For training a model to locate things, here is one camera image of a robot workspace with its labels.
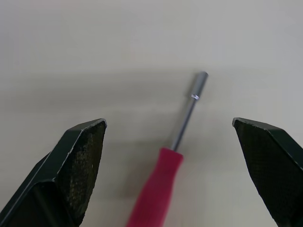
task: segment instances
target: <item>screwdriver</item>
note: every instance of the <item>screwdriver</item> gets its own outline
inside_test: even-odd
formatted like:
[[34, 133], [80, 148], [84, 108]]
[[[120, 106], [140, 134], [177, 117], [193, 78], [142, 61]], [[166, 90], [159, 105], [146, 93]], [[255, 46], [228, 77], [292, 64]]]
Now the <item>screwdriver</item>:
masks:
[[176, 152], [196, 102], [202, 94], [208, 74], [196, 75], [189, 102], [180, 128], [170, 146], [161, 148], [155, 169], [137, 198], [126, 227], [162, 227], [172, 195], [174, 179], [183, 161], [183, 155]]

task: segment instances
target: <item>metal tip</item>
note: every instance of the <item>metal tip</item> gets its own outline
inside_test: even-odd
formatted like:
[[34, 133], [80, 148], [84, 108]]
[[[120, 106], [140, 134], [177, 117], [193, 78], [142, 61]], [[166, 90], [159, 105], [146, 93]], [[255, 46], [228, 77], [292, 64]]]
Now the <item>metal tip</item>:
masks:
[[191, 93], [190, 93], [190, 96], [192, 98], [194, 98], [195, 100], [198, 100], [200, 98], [202, 90], [206, 83], [207, 77], [208, 77], [208, 74], [205, 71], [197, 73], [193, 89], [191, 90]]

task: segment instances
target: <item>metal shaft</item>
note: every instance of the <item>metal shaft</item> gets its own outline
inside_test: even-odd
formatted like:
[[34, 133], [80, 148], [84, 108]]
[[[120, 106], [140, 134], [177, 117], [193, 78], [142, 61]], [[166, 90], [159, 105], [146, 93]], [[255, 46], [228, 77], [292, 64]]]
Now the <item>metal shaft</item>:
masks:
[[177, 151], [177, 149], [178, 149], [178, 146], [181, 142], [181, 139], [183, 137], [183, 134], [184, 134], [187, 124], [189, 122], [190, 116], [194, 110], [195, 104], [201, 97], [201, 93], [202, 93], [202, 90], [205, 85], [207, 77], [208, 77], [208, 74], [204, 71], [198, 73], [196, 76], [196, 80], [195, 80], [193, 88], [190, 92], [190, 100], [187, 105], [184, 118], [181, 122], [181, 126], [177, 132], [177, 135], [171, 144], [171, 147], [170, 147], [171, 150]]

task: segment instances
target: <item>red handle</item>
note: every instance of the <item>red handle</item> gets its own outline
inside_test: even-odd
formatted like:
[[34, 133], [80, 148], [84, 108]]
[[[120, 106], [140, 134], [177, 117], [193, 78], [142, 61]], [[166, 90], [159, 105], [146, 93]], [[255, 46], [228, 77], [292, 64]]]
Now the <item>red handle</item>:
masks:
[[174, 179], [183, 156], [162, 148], [157, 165], [143, 187], [126, 227], [161, 227], [169, 208]]

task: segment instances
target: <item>black metal jaw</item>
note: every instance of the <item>black metal jaw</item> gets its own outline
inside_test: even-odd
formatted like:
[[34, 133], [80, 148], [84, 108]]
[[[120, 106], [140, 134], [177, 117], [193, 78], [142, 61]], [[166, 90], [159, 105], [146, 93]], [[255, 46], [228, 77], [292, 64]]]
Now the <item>black metal jaw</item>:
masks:
[[41, 159], [0, 213], [0, 227], [78, 227], [95, 186], [106, 121], [79, 124]]
[[303, 149], [275, 126], [234, 118], [246, 165], [280, 227], [303, 226]]

